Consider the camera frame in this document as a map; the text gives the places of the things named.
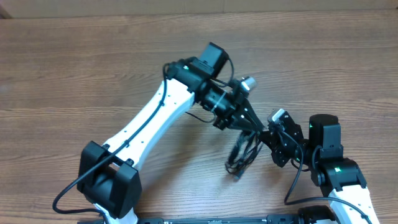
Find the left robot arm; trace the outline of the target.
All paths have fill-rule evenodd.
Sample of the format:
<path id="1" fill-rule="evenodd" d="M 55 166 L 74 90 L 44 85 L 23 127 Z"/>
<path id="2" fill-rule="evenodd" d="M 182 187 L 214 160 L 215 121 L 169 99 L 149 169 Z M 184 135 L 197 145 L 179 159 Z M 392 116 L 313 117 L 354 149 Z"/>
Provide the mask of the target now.
<path id="1" fill-rule="evenodd" d="M 77 189 L 104 216 L 105 223 L 137 223 L 134 213 L 142 192 L 139 171 L 169 127 L 194 104 L 215 116 L 218 129 L 237 129 L 249 138 L 263 130 L 248 96 L 253 77 L 231 79 L 223 89 L 217 76 L 229 55 L 210 42 L 200 57 L 163 67 L 164 79 L 140 112 L 103 144 L 89 142 L 81 153 Z"/>

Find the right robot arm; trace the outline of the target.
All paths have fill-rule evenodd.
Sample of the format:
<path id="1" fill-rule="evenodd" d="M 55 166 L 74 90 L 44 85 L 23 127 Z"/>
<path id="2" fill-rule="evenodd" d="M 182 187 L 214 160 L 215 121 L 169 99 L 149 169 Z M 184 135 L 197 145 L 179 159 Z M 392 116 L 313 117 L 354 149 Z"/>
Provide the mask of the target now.
<path id="1" fill-rule="evenodd" d="M 267 119 L 268 130 L 261 141 L 270 147 L 279 167 L 291 162 L 299 173 L 309 171 L 322 196 L 290 201 L 286 205 L 327 201 L 328 205 L 303 207 L 288 218 L 289 223 L 378 223 L 366 179 L 359 165 L 343 155 L 338 117 L 315 114 L 309 118 L 309 137 L 286 110 Z"/>

